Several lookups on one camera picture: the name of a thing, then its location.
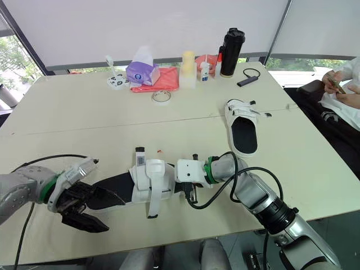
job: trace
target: tissue box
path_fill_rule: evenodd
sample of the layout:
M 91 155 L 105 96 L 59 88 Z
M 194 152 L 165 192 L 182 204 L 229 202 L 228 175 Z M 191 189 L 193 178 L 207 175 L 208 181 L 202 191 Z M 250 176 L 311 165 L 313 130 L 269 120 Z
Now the tissue box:
M 160 77 L 160 70 L 157 64 L 151 66 L 143 62 L 131 62 L 126 68 L 126 75 L 130 82 L 153 86 Z

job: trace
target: black wire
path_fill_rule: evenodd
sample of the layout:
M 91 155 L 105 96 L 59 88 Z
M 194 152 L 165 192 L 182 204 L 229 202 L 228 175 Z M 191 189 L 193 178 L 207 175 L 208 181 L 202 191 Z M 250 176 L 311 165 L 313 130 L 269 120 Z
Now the black wire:
M 279 181 L 279 180 L 277 179 L 277 177 L 276 177 L 272 172 L 270 172 L 268 169 L 265 169 L 265 168 L 262 168 L 262 167 L 248 167 L 248 168 L 239 170 L 238 173 L 237 173 L 237 175 L 240 175 L 240 174 L 242 174 L 242 173 L 248 172 L 248 171 L 250 171 L 250 170 L 262 170 L 263 172 L 266 172 L 266 173 L 270 174 L 270 175 L 274 178 L 275 182 L 277 183 L 278 188 L 279 188 L 279 192 L 280 192 L 280 199 L 283 200 L 284 194 L 283 194 L 283 192 L 282 192 L 282 186 L 281 186 L 281 184 L 280 184 L 280 181 Z M 227 180 L 225 181 L 225 183 L 221 186 L 221 188 L 219 188 L 219 190 L 214 194 L 214 196 L 211 197 L 210 200 L 207 201 L 205 204 L 203 204 L 203 205 L 196 205 L 196 204 L 194 204 L 193 202 L 191 202 L 190 198 L 187 198 L 187 202 L 190 204 L 191 207 L 193 207 L 193 208 L 195 208 L 195 209 L 204 209 L 204 208 L 208 207 L 208 206 L 220 195 L 220 193 L 225 189 L 225 187 L 226 187 L 233 179 L 235 179 L 235 178 L 236 178 L 236 177 L 235 177 L 235 174 L 234 174 L 232 177 L 230 177 L 229 179 L 227 179 Z
M 231 192 L 230 192 L 230 200 L 232 200 L 234 203 L 241 203 L 240 200 L 234 198 L 234 192 L 237 184 L 237 177 L 239 176 L 239 165 L 237 163 L 236 155 L 233 151 L 226 152 L 225 154 L 222 154 L 220 158 L 224 155 L 232 155 L 232 158 L 234 159 L 235 164 L 235 174 L 234 174 L 234 182 L 232 184 Z
M 268 241 L 269 241 L 269 232 L 266 232 L 265 239 L 264 239 L 264 248 L 263 248 L 263 269 L 267 270 L 267 260 L 266 260 L 266 253 L 268 250 Z
M 245 70 L 254 70 L 254 71 L 256 71 L 256 72 L 259 74 L 259 75 L 256 76 L 256 77 L 260 77 L 260 75 L 261 75 L 260 71 L 257 70 L 257 69 L 252 69 L 252 68 L 244 69 L 244 70 L 242 71 L 242 73 L 243 73 L 245 76 L 247 76 L 248 78 L 251 77 L 251 76 L 247 75 L 247 74 L 245 73 Z
M 33 202 L 33 203 L 31 204 L 31 208 L 30 208 L 28 217 L 26 218 L 26 221 L 25 221 L 25 223 L 24 223 L 24 226 L 22 227 L 22 232 L 21 232 L 21 236 L 20 236 L 19 245 L 18 245 L 18 247 L 17 247 L 16 259 L 15 259 L 15 264 L 13 265 L 13 270 L 16 270 L 16 269 L 17 269 L 17 265 L 18 265 L 18 263 L 19 263 L 20 251 L 21 251 L 21 247 L 23 246 L 23 239 L 24 239 L 24 235 L 25 235 L 25 230 L 26 230 L 26 227 L 27 227 L 27 225 L 28 225 L 28 223 L 29 223 L 30 217 L 32 216 L 32 213 L 33 213 L 33 210 L 34 210 L 34 206 L 35 206 L 35 203 Z
M 248 172 L 250 170 L 262 170 L 263 172 L 266 172 L 268 174 L 270 174 L 272 176 L 272 178 L 274 178 L 278 189 L 279 189 L 279 193 L 280 193 L 280 199 L 284 200 L 284 192 L 282 190 L 282 186 L 281 183 L 279 181 L 279 179 L 277 179 L 277 177 L 275 176 L 275 174 L 273 174 L 271 171 L 269 171 L 268 169 L 262 168 L 262 167 L 248 167 L 245 168 L 243 170 L 238 171 L 239 167 L 238 167 L 238 163 L 237 163 L 237 159 L 236 159 L 236 155 L 233 152 L 226 152 L 225 154 L 221 155 L 228 155 L 231 154 L 232 157 L 234 158 L 234 163 L 235 163 L 235 174 L 230 177 L 229 179 L 226 180 L 226 182 L 221 186 L 221 188 L 215 193 L 215 195 L 213 197 L 210 198 L 210 200 L 208 202 L 206 202 L 204 205 L 195 205 L 194 203 L 191 202 L 190 198 L 187 198 L 187 202 L 190 204 L 191 207 L 195 208 L 195 209 L 204 209 L 206 207 L 208 207 L 219 195 L 220 193 L 225 189 L 225 187 L 233 180 L 233 186 L 231 188 L 231 192 L 230 192 L 230 200 L 232 200 L 235 203 L 240 203 L 240 200 L 236 200 L 233 198 L 233 194 L 236 188 L 236 184 L 237 184 L 237 177 L 245 172 Z M 264 247 L 263 247 L 263 269 L 267 270 L 267 258 L 266 258 L 266 254 L 267 254 L 267 247 L 268 247 L 268 240 L 269 240 L 269 232 L 266 232 L 265 235 L 265 239 L 264 239 Z
M 34 164 L 36 162 L 39 162 L 39 161 L 43 161 L 43 160 L 47 160 L 47 159 L 55 159 L 55 158 L 63 158 L 63 157 L 67 157 L 67 156 L 71 156 L 71 157 L 74 157 L 74 158 L 87 158 L 87 156 L 83 156 L 83 155 L 74 155 L 74 154 L 63 154 L 63 155 L 53 155 L 53 156 L 46 156 L 46 157 L 42 157 L 40 159 L 35 159 L 35 160 L 32 160 L 30 162 L 25 162 L 23 163 L 23 165 L 20 165 L 19 167 L 17 167 L 15 170 L 12 171 L 12 173 L 14 171 L 16 171 L 17 169 L 19 168 L 22 168 L 22 167 L 25 167 L 25 166 L 29 166 L 31 164 Z M 20 241 L 19 241 L 19 245 L 17 247 L 17 252 L 16 252 L 16 259 L 15 259 L 15 264 L 13 265 L 13 270 L 16 270 L 17 269 L 17 265 L 19 263 L 19 257 L 20 257 L 20 252 L 21 252 L 21 248 L 23 246 L 23 240 L 24 240 L 24 235 L 25 235 L 25 230 L 26 230 L 26 227 L 28 226 L 28 223 L 29 223 L 29 219 L 30 217 L 32 216 L 32 213 L 33 213 L 33 210 L 34 210 L 34 206 L 35 206 L 35 203 L 33 202 L 31 204 L 31 208 L 30 208 L 30 212 L 28 214 L 28 217 L 26 218 L 26 221 L 24 223 L 24 226 L 22 227 L 22 232 L 21 232 L 21 236 L 20 236 Z
M 214 194 L 213 197 L 210 198 L 210 200 L 208 200 L 205 204 L 203 205 L 196 205 L 194 204 L 190 198 L 186 198 L 187 202 L 190 204 L 191 207 L 195 208 L 195 209 L 204 209 L 206 207 L 208 207 L 219 195 L 220 193 L 226 188 L 226 186 L 232 181 L 232 177 L 227 179 L 226 182 L 221 186 L 221 188 L 219 188 L 219 190 Z
M 67 157 L 67 156 L 72 156 L 72 157 L 74 157 L 74 158 L 82 158 L 82 159 L 87 158 L 87 156 L 74 155 L 74 154 L 63 154 L 63 155 L 46 156 L 46 157 L 42 157 L 42 158 L 40 158 L 40 159 L 32 160 L 32 161 L 30 161 L 30 162 L 25 162 L 25 163 L 23 163 L 22 165 L 20 165 L 19 167 L 17 167 L 15 170 L 13 170 L 12 173 L 13 173 L 14 171 L 16 171 L 17 169 L 20 169 L 20 168 L 25 167 L 25 166 L 29 166 L 29 165 L 34 164 L 34 163 L 39 162 L 39 161 L 43 161 L 43 160 L 47 160 L 47 159 L 63 158 L 63 157 Z

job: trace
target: person's hand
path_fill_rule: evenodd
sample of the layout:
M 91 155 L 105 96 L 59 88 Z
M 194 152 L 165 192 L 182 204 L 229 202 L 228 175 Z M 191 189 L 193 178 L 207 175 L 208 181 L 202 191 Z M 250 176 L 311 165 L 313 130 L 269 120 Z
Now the person's hand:
M 336 98 L 342 103 L 360 109 L 360 87 L 354 84 L 348 86 L 348 89 L 355 92 L 355 94 L 336 94 Z
M 334 72 L 333 70 L 329 71 L 322 77 L 322 81 L 325 84 L 325 92 L 329 94 L 333 94 L 338 92 L 339 90 L 332 84 L 331 80 L 329 80 L 328 75 L 332 76 L 337 82 L 343 80 L 343 74 L 341 71 Z

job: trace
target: phone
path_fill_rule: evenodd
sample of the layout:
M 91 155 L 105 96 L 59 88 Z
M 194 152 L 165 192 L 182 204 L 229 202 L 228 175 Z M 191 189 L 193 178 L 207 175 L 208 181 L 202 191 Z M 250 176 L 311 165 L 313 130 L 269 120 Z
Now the phone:
M 333 86 L 335 86 L 337 89 L 339 89 L 339 92 L 341 94 L 346 94 L 345 91 L 343 90 L 343 88 L 339 85 L 339 83 L 334 79 L 333 76 L 331 76 L 330 74 L 327 74 L 327 77 L 328 77 L 329 81 L 331 82 L 331 84 Z

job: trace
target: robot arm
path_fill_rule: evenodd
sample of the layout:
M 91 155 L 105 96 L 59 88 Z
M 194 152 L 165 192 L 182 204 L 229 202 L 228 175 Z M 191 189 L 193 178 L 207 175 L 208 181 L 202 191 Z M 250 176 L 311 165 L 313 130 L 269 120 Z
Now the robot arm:
M 56 174 L 42 166 L 24 166 L 10 174 L 0 174 L 0 225 L 27 202 L 47 204 L 62 215 L 62 223 L 88 232 L 109 228 L 99 219 L 82 213 L 94 197 L 117 197 L 113 192 L 80 182 L 96 168 L 98 161 L 87 157 Z
M 248 167 L 239 158 L 237 163 L 238 170 Z M 197 185 L 204 187 L 209 183 L 224 182 L 235 173 L 235 163 L 231 155 L 211 157 L 205 166 L 204 162 L 197 160 L 180 160 L 177 167 L 178 182 L 192 182 L 187 178 L 195 175 Z M 306 269 L 319 262 L 340 267 L 333 250 L 298 214 L 298 209 L 289 208 L 256 174 L 240 174 L 234 194 L 281 247 L 280 257 L 287 269 Z

